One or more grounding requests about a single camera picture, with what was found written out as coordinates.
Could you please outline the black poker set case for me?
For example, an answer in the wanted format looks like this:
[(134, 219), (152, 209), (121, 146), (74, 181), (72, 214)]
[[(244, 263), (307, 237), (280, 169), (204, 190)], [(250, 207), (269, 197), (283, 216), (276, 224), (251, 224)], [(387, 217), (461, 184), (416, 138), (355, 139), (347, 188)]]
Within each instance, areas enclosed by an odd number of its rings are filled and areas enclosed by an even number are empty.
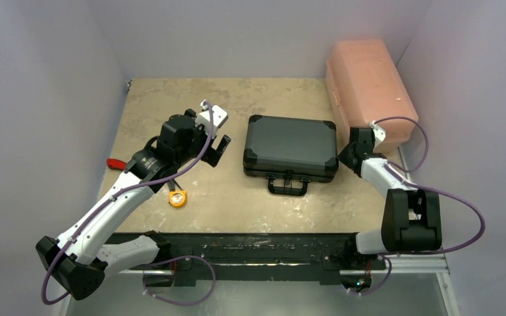
[(330, 120), (252, 115), (242, 168), (267, 179), (275, 195), (304, 196), (311, 182), (329, 183), (339, 169), (337, 128)]

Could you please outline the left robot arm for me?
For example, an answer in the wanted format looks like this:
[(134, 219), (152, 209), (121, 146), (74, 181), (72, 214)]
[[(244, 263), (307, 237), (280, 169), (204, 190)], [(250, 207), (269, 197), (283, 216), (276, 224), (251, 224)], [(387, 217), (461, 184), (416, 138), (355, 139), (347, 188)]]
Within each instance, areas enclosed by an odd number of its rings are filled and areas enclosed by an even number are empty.
[(38, 241), (36, 251), (46, 270), (40, 292), (44, 304), (51, 304), (50, 280), (66, 296), (83, 300), (111, 275), (139, 266), (162, 269), (175, 261), (171, 244), (157, 232), (145, 232), (121, 244), (110, 244), (109, 239), (164, 184), (200, 161), (212, 167), (218, 164), (231, 140), (224, 136), (217, 147), (212, 143), (228, 117), (224, 109), (208, 101), (202, 102), (200, 112), (188, 109), (172, 115), (79, 221), (58, 237), (44, 236)]

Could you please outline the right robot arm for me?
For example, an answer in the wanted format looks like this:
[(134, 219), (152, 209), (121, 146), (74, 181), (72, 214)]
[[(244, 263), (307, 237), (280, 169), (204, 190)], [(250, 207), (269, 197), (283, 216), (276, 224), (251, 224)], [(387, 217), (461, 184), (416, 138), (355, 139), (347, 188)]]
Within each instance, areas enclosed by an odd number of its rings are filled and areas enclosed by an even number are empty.
[(345, 263), (359, 268), (370, 254), (436, 251), (442, 244), (439, 196), (408, 185), (407, 179), (375, 153), (372, 128), (351, 128), (349, 142), (339, 160), (385, 198), (379, 229), (359, 232), (343, 251)]

